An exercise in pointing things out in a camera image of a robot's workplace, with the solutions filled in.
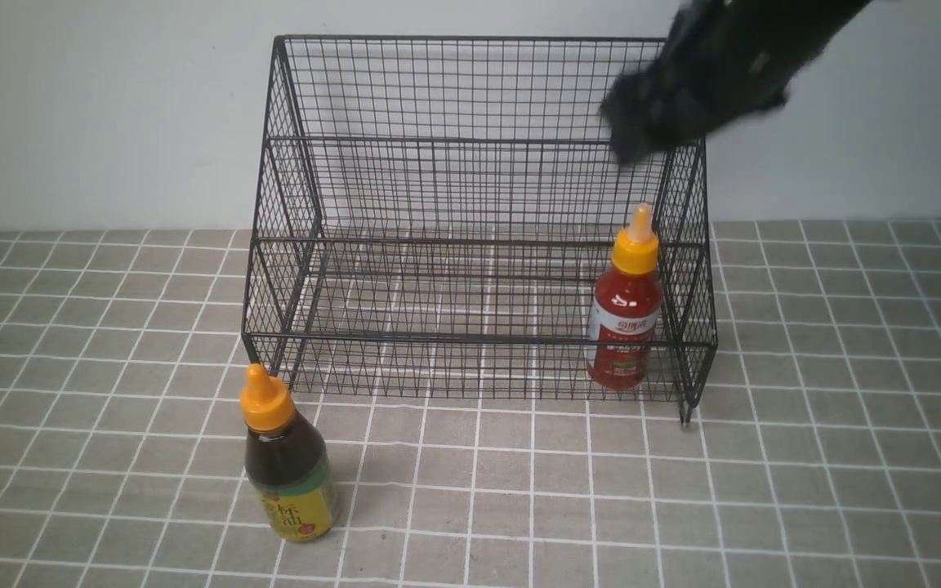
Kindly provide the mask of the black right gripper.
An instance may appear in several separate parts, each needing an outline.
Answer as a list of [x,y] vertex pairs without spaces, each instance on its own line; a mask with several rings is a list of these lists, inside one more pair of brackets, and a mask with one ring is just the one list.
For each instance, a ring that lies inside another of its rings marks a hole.
[[863,1],[689,1],[656,59],[613,80],[599,105],[621,167],[784,107],[791,80]]

